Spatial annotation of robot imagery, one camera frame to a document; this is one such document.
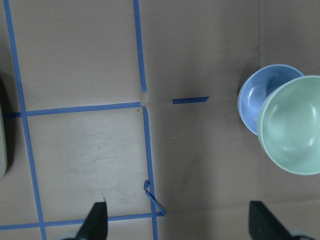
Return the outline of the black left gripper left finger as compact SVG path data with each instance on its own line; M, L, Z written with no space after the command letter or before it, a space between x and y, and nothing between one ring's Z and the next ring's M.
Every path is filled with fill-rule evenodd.
M108 236L108 211L105 201L94 203L84 223L76 234L77 240L106 240Z

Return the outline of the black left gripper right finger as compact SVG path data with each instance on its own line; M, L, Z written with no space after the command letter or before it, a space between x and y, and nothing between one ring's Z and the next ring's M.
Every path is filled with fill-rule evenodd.
M262 201L249 203L249 235L252 240L291 240L293 237Z

